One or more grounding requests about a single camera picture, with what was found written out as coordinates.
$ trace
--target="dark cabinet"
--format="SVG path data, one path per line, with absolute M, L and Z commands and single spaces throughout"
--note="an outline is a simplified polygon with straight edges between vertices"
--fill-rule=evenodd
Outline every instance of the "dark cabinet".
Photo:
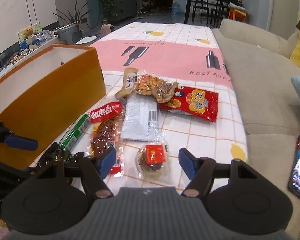
M 117 7 L 113 9 L 113 12 L 117 16 L 108 16 L 110 23 L 120 21 L 127 17 L 137 16 L 137 0 L 114 0 Z

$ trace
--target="sofa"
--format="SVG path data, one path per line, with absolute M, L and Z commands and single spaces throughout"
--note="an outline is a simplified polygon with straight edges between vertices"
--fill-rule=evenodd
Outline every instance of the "sofa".
M 212 30 L 228 68 L 247 135 L 248 163 L 291 200 L 286 233 L 300 239 L 300 199 L 287 183 L 300 135 L 300 100 L 289 60 L 298 32 L 288 40 L 242 22 L 224 19 Z

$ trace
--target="snack package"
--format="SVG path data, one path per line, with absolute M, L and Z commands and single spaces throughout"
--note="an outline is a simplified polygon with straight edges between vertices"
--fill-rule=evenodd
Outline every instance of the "snack package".
M 137 93 L 128 95 L 121 137 L 137 141 L 152 140 L 158 133 L 157 111 L 155 98 Z
M 177 82 L 167 82 L 149 74 L 139 74 L 134 90 L 145 96 L 153 95 L 158 103 L 168 102 L 174 94 Z
M 160 104 L 160 110 L 165 109 L 175 114 L 192 114 L 210 122 L 217 121 L 218 93 L 178 86 L 172 99 Z
M 70 151 L 89 124 L 90 116 L 88 114 L 80 115 L 60 140 L 60 150 Z
M 164 138 L 164 132 L 157 134 L 154 140 L 147 142 L 139 149 L 136 165 L 140 177 L 159 177 L 169 174 L 169 147 Z
M 137 81 L 138 69 L 127 67 L 123 73 L 123 84 L 121 90 L 119 90 L 114 96 L 125 108 L 127 104 L 127 95 L 131 94 L 134 90 L 134 85 Z
M 123 175 L 123 145 L 121 140 L 121 129 L 124 114 L 120 102 L 110 102 L 98 109 L 92 110 L 90 114 L 93 123 L 91 134 L 92 154 L 98 158 L 105 150 L 114 147 L 116 150 L 116 163 L 110 174 L 115 177 Z

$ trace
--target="red label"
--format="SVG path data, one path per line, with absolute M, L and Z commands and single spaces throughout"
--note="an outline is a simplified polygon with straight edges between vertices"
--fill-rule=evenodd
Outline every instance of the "red label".
M 101 122 L 104 119 L 114 117 L 122 113 L 122 107 L 119 102 L 110 102 L 102 107 L 92 110 L 90 113 L 91 123 Z
M 116 158 L 115 164 L 112 166 L 111 170 L 109 171 L 109 174 L 117 174 L 121 172 L 121 160 L 119 157 Z
M 163 145 L 146 145 L 146 163 L 148 165 L 164 163 L 165 161 Z

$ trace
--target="blue gripper pad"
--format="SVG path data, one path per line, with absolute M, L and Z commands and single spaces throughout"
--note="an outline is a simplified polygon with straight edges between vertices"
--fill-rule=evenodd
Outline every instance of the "blue gripper pad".
M 115 164 L 115 148 L 111 147 L 112 150 L 101 158 L 99 158 L 100 165 L 97 167 L 97 172 L 99 173 L 100 177 L 105 179 L 108 175 L 109 171 L 111 170 L 112 166 Z
M 38 148 L 38 142 L 33 139 L 11 134 L 4 139 L 4 143 L 11 148 L 35 151 Z
M 179 164 L 189 180 L 192 180 L 197 173 L 198 167 L 195 163 L 198 161 L 187 149 L 181 148 L 179 150 Z

